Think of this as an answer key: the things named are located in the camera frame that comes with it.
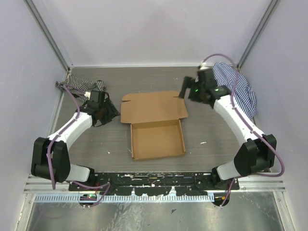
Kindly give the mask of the brown cardboard box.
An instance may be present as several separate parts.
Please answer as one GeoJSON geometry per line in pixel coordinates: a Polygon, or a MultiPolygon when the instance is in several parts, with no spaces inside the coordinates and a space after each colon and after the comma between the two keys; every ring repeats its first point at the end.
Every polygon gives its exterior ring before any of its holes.
{"type": "Polygon", "coordinates": [[[188,112],[179,92],[127,94],[122,98],[120,113],[121,123],[130,125],[133,160],[185,155],[181,120],[188,112]]]}

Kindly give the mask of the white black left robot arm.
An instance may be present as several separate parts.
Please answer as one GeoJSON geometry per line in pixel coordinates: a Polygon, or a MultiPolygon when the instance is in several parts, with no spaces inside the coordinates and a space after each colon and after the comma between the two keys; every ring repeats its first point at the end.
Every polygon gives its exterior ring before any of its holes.
{"type": "Polygon", "coordinates": [[[59,130],[34,141],[31,174],[50,180],[52,185],[66,181],[86,191],[97,188],[94,169],[72,164],[69,149],[86,130],[97,128],[98,122],[103,126],[119,115],[108,92],[92,90],[88,100],[77,106],[72,118],[59,130]]]}

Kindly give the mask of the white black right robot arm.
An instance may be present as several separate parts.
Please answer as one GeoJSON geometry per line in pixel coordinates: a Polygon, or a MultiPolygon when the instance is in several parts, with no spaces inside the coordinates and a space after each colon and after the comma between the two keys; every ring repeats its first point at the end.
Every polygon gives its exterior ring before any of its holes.
{"type": "Polygon", "coordinates": [[[234,159],[211,170],[212,185],[224,189],[232,178],[246,177],[267,170],[274,165],[277,141],[258,129],[236,103],[228,87],[218,86],[211,68],[200,69],[197,77],[184,77],[179,98],[208,104],[227,123],[234,133],[239,151],[234,159]]]}

